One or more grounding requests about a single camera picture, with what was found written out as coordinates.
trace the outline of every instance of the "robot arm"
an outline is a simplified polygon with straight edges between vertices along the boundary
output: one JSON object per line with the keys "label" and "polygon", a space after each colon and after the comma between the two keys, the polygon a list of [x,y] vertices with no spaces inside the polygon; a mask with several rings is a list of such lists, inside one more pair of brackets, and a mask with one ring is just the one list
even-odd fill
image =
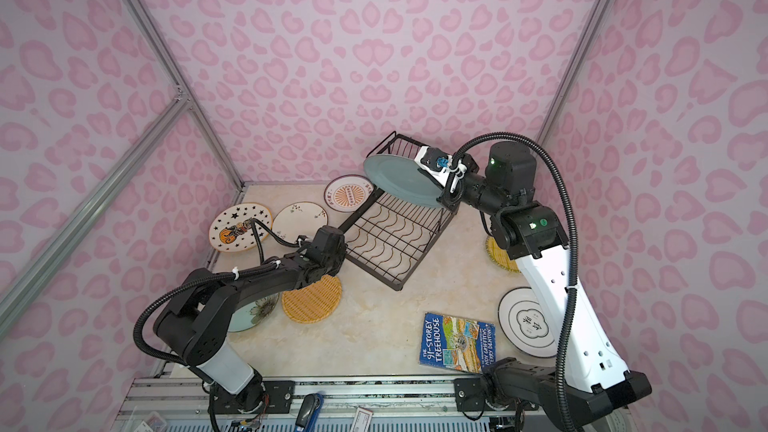
{"label": "robot arm", "polygon": [[[414,160],[421,172],[445,188],[452,159],[439,149],[424,146]],[[571,253],[558,216],[533,200],[533,156],[523,144],[497,142],[491,148],[485,177],[476,173],[478,168],[469,155],[464,155],[456,169],[456,177],[465,181],[462,202],[491,216],[491,234],[496,243],[516,261],[539,300],[552,335],[560,337],[568,302]],[[457,180],[453,181],[452,190]],[[650,394],[650,384],[644,374],[629,370],[616,352],[581,284],[574,288],[576,308],[568,336],[564,376],[571,417],[579,426],[645,397]],[[563,428],[552,369],[506,359],[484,373],[486,396],[491,402],[529,400],[542,405],[553,423]]]}
{"label": "robot arm", "polygon": [[170,346],[179,362],[208,384],[216,382],[225,390],[218,394],[223,395],[223,402],[244,413],[251,412],[262,403],[262,377],[226,341],[232,314],[260,298],[304,288],[325,274],[335,276],[344,262],[345,252],[343,232],[323,226],[306,245],[306,250],[268,259],[265,265],[274,264],[271,270],[217,281],[216,277],[222,274],[198,268],[187,276],[181,287],[206,283],[169,300],[154,322],[153,330]]}

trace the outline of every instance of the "91-storey treehouse book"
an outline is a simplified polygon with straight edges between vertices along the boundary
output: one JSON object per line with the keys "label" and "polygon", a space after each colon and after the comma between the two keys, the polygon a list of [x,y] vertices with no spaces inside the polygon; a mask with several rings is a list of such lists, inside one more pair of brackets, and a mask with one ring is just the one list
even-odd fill
{"label": "91-storey treehouse book", "polygon": [[420,364],[478,374],[495,361],[494,324],[431,312],[424,316]]}

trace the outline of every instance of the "plate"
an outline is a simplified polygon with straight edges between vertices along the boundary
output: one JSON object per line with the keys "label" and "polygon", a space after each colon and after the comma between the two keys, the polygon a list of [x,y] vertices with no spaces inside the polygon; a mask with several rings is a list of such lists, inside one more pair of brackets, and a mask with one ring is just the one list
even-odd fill
{"label": "plate", "polygon": [[328,214],[324,208],[314,202],[297,202],[277,214],[272,232],[288,242],[295,242],[299,235],[312,240],[317,229],[327,225]]}
{"label": "plate", "polygon": [[437,198],[442,189],[419,172],[411,158],[379,154],[362,163],[366,176],[384,192],[418,206],[441,207]]}
{"label": "plate", "polygon": [[558,352],[558,344],[530,287],[506,293],[498,305],[498,321],[507,339],[526,354],[552,358]]}
{"label": "plate", "polygon": [[280,300],[280,294],[272,294],[269,297],[260,298],[255,302],[244,305],[232,314],[228,332],[242,332],[255,327],[272,313]]}
{"label": "plate", "polygon": [[584,432],[631,432],[635,427],[630,425],[630,418],[621,410],[616,409],[601,419],[584,426]]}
{"label": "plate", "polygon": [[326,187],[322,196],[337,212],[354,212],[373,192],[373,184],[363,176],[341,176]]}
{"label": "plate", "polygon": [[[208,228],[208,242],[219,252],[239,252],[256,246],[250,219],[257,218],[267,227],[272,226],[272,214],[267,207],[255,202],[231,206],[216,216]],[[261,226],[256,230],[263,242],[269,237]]]}

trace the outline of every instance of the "round rattan mat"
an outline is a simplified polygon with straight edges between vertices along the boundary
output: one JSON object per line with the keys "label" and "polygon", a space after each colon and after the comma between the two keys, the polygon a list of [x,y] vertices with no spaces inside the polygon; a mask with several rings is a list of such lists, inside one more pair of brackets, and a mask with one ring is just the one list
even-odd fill
{"label": "round rattan mat", "polygon": [[488,237],[485,240],[485,251],[488,253],[488,256],[491,258],[494,264],[501,268],[505,268],[510,272],[520,272],[518,265],[515,264],[513,260],[509,260],[507,251],[501,250],[501,248],[496,245],[496,240],[494,237]]}
{"label": "round rattan mat", "polygon": [[341,281],[324,275],[309,287],[283,292],[283,311],[294,322],[313,324],[331,315],[340,301]]}

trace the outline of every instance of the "dish rack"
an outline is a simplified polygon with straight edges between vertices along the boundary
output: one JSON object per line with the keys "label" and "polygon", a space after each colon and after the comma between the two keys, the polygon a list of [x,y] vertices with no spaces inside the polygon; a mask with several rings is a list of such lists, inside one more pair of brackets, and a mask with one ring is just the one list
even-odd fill
{"label": "dish rack", "polygon": [[[424,145],[392,132],[366,157],[376,153],[415,158]],[[374,186],[368,199],[340,226],[346,237],[346,258],[390,288],[402,290],[453,216],[445,207],[417,206]]]}

